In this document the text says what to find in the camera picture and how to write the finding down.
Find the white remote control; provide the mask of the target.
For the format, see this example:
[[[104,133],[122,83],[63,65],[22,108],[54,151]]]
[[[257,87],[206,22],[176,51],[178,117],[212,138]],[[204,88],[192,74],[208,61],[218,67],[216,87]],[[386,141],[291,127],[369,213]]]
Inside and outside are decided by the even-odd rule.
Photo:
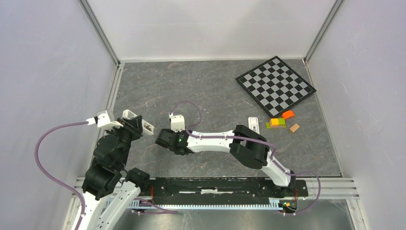
[[[257,117],[249,117],[248,118],[248,127],[249,127],[249,129],[253,130],[257,134],[260,134],[259,120],[258,120]]]

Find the small white remote with buttons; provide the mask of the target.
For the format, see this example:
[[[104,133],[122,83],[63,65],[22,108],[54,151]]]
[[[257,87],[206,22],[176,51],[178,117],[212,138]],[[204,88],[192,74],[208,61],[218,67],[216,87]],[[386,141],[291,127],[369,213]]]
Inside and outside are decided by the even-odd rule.
[[[137,115],[129,109],[126,109],[122,113],[122,119],[132,129],[136,130],[140,134],[153,135],[155,127],[143,119],[141,115]]]

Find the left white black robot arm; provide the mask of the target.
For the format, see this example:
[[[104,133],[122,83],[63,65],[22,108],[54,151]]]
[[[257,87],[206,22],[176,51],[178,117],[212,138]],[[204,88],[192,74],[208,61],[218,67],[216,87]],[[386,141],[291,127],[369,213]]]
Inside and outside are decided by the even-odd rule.
[[[147,173],[136,168],[126,171],[125,167],[132,141],[144,133],[152,135],[154,126],[130,110],[118,119],[102,111],[87,122],[106,135],[96,143],[81,186],[78,229],[111,230],[133,198],[150,190]]]

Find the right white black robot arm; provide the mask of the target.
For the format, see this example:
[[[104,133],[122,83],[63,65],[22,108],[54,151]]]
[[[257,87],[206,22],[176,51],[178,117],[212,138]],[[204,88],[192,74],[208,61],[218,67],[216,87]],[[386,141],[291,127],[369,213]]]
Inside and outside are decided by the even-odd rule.
[[[276,147],[244,125],[217,133],[162,129],[155,143],[182,156],[206,151],[229,153],[242,165],[263,171],[281,195],[288,196],[296,189],[293,172],[274,156]]]

